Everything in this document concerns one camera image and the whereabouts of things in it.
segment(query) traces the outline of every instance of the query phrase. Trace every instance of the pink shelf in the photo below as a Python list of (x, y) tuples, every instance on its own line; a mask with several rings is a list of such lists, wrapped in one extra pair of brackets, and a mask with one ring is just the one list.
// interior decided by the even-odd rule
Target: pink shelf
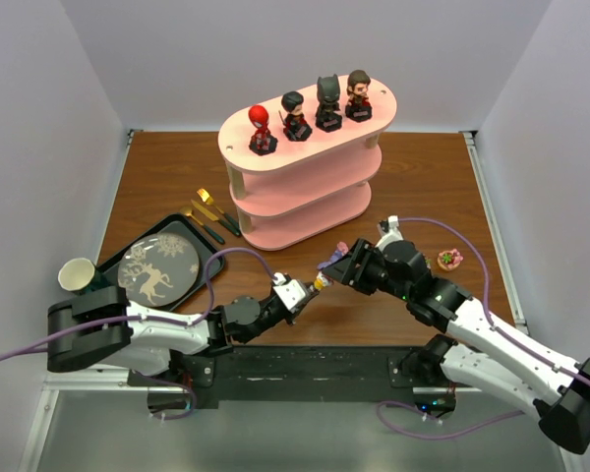
[(286, 172), (247, 174), (247, 196), (236, 206), (250, 216), (275, 217), (299, 210), (336, 192), (370, 180), (383, 162), (381, 148), (350, 147), (306, 161)]
[[(341, 111), (343, 114), (347, 102), (347, 76), (340, 76)], [(280, 104), (281, 96), (261, 103), (269, 114), (269, 129), (278, 138), (277, 151), (264, 156), (249, 150), (249, 139), (254, 134), (254, 127), (249, 121), (249, 108), (244, 108), (231, 115), (218, 133), (218, 147), (225, 161), (231, 167), (247, 174), (259, 174), (284, 169), (306, 159), (318, 157), (350, 144), (364, 142), (365, 139), (378, 135), (389, 126), (397, 110), (397, 103), (391, 90), (383, 83), (372, 79), (369, 86), (369, 99), (373, 107), (372, 119), (356, 123), (343, 117), (343, 127), (332, 133), (326, 133), (315, 126), (317, 110), (317, 86), (298, 90), (304, 95), (304, 114), (313, 127), (313, 134), (303, 143), (292, 143), (282, 132), (278, 111), (284, 111)]]
[(278, 251), (361, 215), (370, 204), (369, 184), (338, 192), (278, 218), (253, 218), (245, 239), (258, 249)]

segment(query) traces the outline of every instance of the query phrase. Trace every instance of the decorative plate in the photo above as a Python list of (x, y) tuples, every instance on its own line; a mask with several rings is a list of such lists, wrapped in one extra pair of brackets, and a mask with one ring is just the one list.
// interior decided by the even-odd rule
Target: decorative plate
[(190, 290), (199, 265), (197, 251), (187, 239), (172, 233), (151, 234), (123, 256), (118, 284), (130, 300), (145, 307), (161, 307)]

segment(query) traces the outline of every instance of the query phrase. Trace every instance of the gold fork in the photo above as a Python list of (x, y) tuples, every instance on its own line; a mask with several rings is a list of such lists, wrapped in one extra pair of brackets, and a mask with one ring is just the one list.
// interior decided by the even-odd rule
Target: gold fork
[(215, 207), (216, 210), (222, 214), (223, 216), (225, 216), (225, 218), (227, 218), (227, 220), (232, 223), (234, 225), (234, 227), (236, 227), (236, 229), (238, 229), (238, 231), (240, 231), (240, 225), (238, 224), (238, 221), (236, 221), (236, 218), (233, 218), (232, 216), (230, 216), (229, 214), (227, 214), (225, 211), (223, 211), (221, 208), (219, 208), (216, 203), (214, 202), (214, 199), (211, 197), (211, 195), (207, 192), (206, 189), (198, 189), (197, 190), (197, 194), (199, 194), (199, 197), (201, 197), (201, 200), (204, 201), (204, 204), (210, 206), (210, 207)]

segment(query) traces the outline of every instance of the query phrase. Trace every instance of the batman figurine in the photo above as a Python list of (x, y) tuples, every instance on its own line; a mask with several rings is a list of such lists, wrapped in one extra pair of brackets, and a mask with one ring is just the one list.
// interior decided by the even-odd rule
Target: batman figurine
[(343, 117), (336, 112), (340, 109), (338, 99), (341, 97), (341, 86), (338, 76), (319, 77), (317, 79), (317, 100), (319, 107), (315, 114), (315, 125), (325, 132), (341, 129)]

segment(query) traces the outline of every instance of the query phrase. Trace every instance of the black tray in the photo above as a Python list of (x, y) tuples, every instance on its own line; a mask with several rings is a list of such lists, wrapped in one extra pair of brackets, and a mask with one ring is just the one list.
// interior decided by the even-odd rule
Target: black tray
[[(173, 303), (169, 303), (168, 305), (163, 305), (161, 307), (156, 307), (156, 310), (162, 310), (164, 312), (172, 312), (177, 307), (179, 307), (182, 303), (192, 297), (198, 290), (202, 289), (204, 285), (206, 285), (206, 280), (204, 278), (204, 267), (206, 266), (207, 259), (214, 253), (216, 253), (216, 248), (210, 243), (210, 241), (204, 236), (204, 234), (197, 228), (186, 216), (181, 213), (174, 213), (166, 216), (164, 219), (159, 221), (157, 224), (153, 226), (149, 231), (141, 234), (131, 243), (129, 243), (125, 248), (121, 251), (116, 253), (114, 256), (109, 258), (104, 263), (98, 266), (98, 270), (106, 275), (110, 282), (114, 284), (118, 284), (118, 265), (122, 261), (123, 256), (125, 253), (134, 245), (136, 242), (148, 236), (149, 234), (155, 233), (173, 233), (186, 238), (197, 250), (197, 254), (199, 255), (199, 260), (201, 261), (201, 267), (199, 269), (199, 275), (197, 280), (193, 284), (192, 287), (186, 292), (186, 294), (181, 297), (179, 300), (174, 301)], [(213, 279), (215, 275), (223, 270), (225, 267), (225, 258), (220, 257), (216, 260), (216, 262), (212, 263), (211, 267), (209, 268), (209, 278)]]

